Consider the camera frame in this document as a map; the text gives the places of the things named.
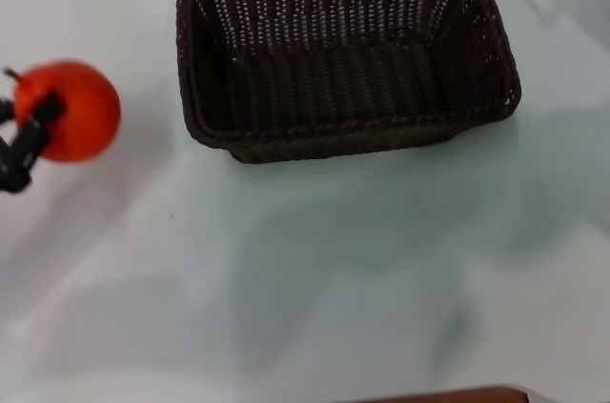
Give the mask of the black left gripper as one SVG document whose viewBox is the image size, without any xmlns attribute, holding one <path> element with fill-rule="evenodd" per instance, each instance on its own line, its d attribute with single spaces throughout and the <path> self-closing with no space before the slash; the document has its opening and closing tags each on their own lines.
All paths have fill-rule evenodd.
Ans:
<svg viewBox="0 0 610 403">
<path fill-rule="evenodd" d="M 51 141 L 49 127 L 64 110 L 58 95 L 49 92 L 18 126 L 8 154 L 1 156 L 1 191 L 19 193 L 30 185 L 31 168 Z M 10 121 L 11 101 L 1 97 L 0 126 Z"/>
</svg>

